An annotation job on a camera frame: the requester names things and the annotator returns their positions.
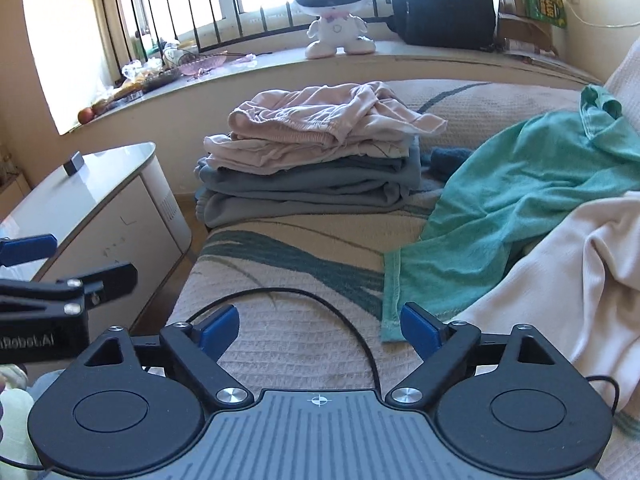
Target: black cable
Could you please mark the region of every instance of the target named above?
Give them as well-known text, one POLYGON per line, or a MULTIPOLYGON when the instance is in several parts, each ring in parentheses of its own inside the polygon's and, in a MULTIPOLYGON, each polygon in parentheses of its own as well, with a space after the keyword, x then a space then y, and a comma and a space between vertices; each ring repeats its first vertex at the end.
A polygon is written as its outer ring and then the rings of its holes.
POLYGON ((212 303, 209 303, 207 306, 204 306, 199 311, 197 311, 192 316, 189 316, 187 319, 187 323, 193 322, 195 319, 198 319, 203 314, 206 314, 209 310, 220 306, 223 303, 228 303, 229 301, 236 300, 237 298, 242 298, 243 296, 252 296, 254 294, 269 294, 270 292, 288 292, 289 294, 299 294, 300 296, 306 296, 311 298, 312 300, 316 300, 318 303, 327 307, 340 321, 347 327, 353 336, 357 339, 360 347, 364 350, 364 353, 367 357, 367 361, 369 362, 369 368, 371 370, 371 375, 373 378, 373 386, 378 392, 380 396, 382 396, 382 387, 380 386, 380 373, 378 372, 378 366, 376 365, 376 360, 373 357, 373 353, 371 352, 371 348, 364 338, 362 334, 358 332, 358 329, 347 319, 347 317, 341 313, 337 308, 335 308, 331 303, 320 296, 316 296, 311 292, 307 292, 306 290, 302 290, 300 288, 290 288, 288 286, 261 286, 259 288, 248 288, 247 290, 241 290, 239 292, 234 292, 233 294, 229 294, 228 296, 224 296, 223 298, 219 298, 212 303))
POLYGON ((618 401, 620 400, 620 385, 618 384, 618 382, 613 377, 610 377, 608 375, 591 375, 589 377, 585 377, 585 379, 587 379, 587 381, 589 381, 590 383, 592 381, 605 381, 606 383, 609 383, 611 384, 611 386, 613 386, 613 389, 616 391, 616 393, 614 394, 613 404, 611 405, 611 415, 615 415, 618 408, 618 401))
POLYGON ((4 456, 0 456, 0 462, 10 465, 11 467, 17 467, 18 469, 26 469, 27 471, 44 471, 41 465, 22 464, 10 458, 5 458, 4 456))

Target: floor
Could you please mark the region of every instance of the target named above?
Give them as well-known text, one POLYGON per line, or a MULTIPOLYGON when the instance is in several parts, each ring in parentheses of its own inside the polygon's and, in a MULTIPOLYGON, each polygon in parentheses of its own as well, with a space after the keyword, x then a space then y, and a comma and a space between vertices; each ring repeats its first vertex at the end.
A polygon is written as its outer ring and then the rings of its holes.
POLYGON ((165 326, 167 319, 174 309, 175 302, 180 295, 184 283, 189 277, 193 262, 190 257, 195 259, 204 241, 207 239, 207 230, 204 225, 196 220, 195 203, 193 199, 178 200, 180 211, 187 221, 191 229, 191 254, 187 254, 178 266, 166 280, 164 286, 158 291, 151 303, 140 315, 135 325, 131 329, 131 333, 135 335, 157 334, 158 331, 165 326))

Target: green box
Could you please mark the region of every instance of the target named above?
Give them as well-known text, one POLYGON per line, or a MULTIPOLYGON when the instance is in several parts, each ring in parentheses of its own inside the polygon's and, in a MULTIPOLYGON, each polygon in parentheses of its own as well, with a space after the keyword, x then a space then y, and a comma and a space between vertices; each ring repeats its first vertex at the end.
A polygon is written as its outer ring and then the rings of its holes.
POLYGON ((523 0, 532 20, 566 28, 566 10, 562 0, 523 0))

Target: window sill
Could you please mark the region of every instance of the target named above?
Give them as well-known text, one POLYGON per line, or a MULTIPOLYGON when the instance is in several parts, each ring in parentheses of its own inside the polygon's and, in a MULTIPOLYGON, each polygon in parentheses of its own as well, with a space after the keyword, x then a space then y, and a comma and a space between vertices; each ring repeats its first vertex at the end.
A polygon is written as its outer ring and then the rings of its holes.
POLYGON ((338 52, 337 56, 324 59, 306 59, 304 48, 293 48, 290 50, 283 50, 280 52, 273 52, 272 54, 260 54, 252 62, 246 64, 239 64, 235 66, 224 65, 219 69, 215 69, 212 72, 205 74, 200 78, 193 78, 183 76, 182 78, 174 81, 162 88, 153 90, 141 98, 136 99, 128 104, 122 105, 119 108, 111 110, 93 121, 87 124, 78 124, 65 134, 72 132, 79 132, 84 130, 90 124, 96 123, 103 118, 112 116, 113 114, 120 113, 123 110, 129 110, 131 107, 139 106, 148 102, 151 99, 169 94, 171 92, 179 91, 183 88, 188 88, 194 85, 205 84, 212 80, 219 80, 225 77, 233 77, 238 74, 252 72, 254 70, 268 70, 274 67, 281 67, 287 65, 295 65, 298 63, 332 63, 332 62, 344 62, 345 58, 349 59, 349 63, 372 63, 379 62, 381 58, 393 59, 393 60, 423 60, 439 61, 439 62, 453 62, 453 63, 468 63, 468 64, 484 64, 486 66, 495 66, 502 68, 514 68, 525 72, 537 72, 547 75, 560 76, 568 81, 572 81, 578 84, 600 83, 597 78, 570 66, 562 61, 549 59, 544 56, 537 56, 535 54, 523 53, 521 55, 517 53, 510 54, 498 54, 498 53, 486 53, 476 52, 471 50, 456 50, 451 48, 431 48, 424 46, 407 45, 399 41, 377 41, 376 52, 365 56, 347 56, 342 51, 338 52))

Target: white cabinet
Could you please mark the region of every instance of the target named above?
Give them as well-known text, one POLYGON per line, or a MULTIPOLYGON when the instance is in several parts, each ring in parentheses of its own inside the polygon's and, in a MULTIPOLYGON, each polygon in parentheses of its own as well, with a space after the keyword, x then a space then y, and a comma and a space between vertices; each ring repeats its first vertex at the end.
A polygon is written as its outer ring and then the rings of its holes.
POLYGON ((42 281, 54 282, 75 276, 79 269, 91 272, 116 263, 136 267, 138 286, 130 296, 89 311, 93 340, 113 324, 131 326, 180 256, 138 176, 80 231, 42 281))
MULTIPOLYGON (((0 237, 53 234, 58 250, 47 260, 0 267, 0 278, 53 282, 130 262, 138 286, 89 311, 90 336, 131 326, 191 245, 155 152, 152 142, 123 146, 85 155, 72 176, 53 171, 4 219, 0 237)), ((28 365, 30 380, 64 365, 28 365)))

